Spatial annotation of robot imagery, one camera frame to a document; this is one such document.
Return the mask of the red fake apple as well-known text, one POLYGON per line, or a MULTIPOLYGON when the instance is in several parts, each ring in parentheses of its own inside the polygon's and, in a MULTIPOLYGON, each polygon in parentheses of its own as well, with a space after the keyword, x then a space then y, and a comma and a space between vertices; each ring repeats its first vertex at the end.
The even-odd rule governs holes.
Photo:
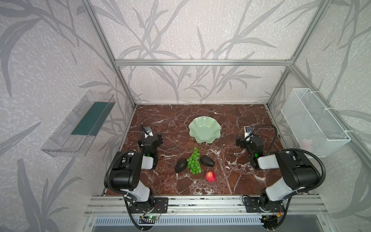
POLYGON ((214 181, 216 180, 216 175, 215 175, 214 172, 212 172, 212 171, 208 171, 208 172, 206 173, 205 178, 206 178, 206 180, 207 180, 208 182, 214 182, 214 181))

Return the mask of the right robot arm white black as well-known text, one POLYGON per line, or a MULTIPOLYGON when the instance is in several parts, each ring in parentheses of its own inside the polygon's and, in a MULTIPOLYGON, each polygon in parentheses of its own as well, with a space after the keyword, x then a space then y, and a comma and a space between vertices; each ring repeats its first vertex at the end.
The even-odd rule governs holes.
POLYGON ((254 210, 272 212, 284 200, 321 186, 326 178, 323 162, 309 151, 288 148, 264 155, 263 140, 257 136, 239 138, 236 145, 247 150, 253 168, 278 169, 282 175, 274 184, 264 188, 260 197, 243 197, 244 204, 254 210))

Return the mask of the dark fake avocado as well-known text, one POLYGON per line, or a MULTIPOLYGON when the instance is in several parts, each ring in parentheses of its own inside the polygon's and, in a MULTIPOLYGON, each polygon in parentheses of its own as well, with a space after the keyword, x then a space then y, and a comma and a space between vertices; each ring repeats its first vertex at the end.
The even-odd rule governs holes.
POLYGON ((180 158, 177 161, 177 164, 174 170, 178 174, 178 173, 183 172, 187 168, 187 166, 188 166, 187 160, 185 158, 180 158))
POLYGON ((215 165, 214 160, 206 155, 200 158, 200 163, 206 167, 214 167, 215 165))

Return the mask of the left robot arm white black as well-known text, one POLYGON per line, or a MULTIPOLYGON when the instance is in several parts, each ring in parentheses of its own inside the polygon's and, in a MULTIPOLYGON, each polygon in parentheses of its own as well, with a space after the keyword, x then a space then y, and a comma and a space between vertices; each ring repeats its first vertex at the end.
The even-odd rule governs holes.
POLYGON ((142 170, 157 167, 157 148, 162 144, 161 134, 145 135, 139 141, 140 151, 117 152, 106 172, 104 186, 131 203, 153 205, 153 192, 140 181, 140 176, 142 170))

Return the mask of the green fake grape bunch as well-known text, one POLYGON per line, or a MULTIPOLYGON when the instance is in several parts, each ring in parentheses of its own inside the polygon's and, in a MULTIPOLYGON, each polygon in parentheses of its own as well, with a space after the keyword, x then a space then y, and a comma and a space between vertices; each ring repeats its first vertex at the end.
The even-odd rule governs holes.
POLYGON ((187 167, 193 175, 198 175, 203 171, 200 165, 200 157, 199 149, 194 147, 193 153, 187 159, 187 167))

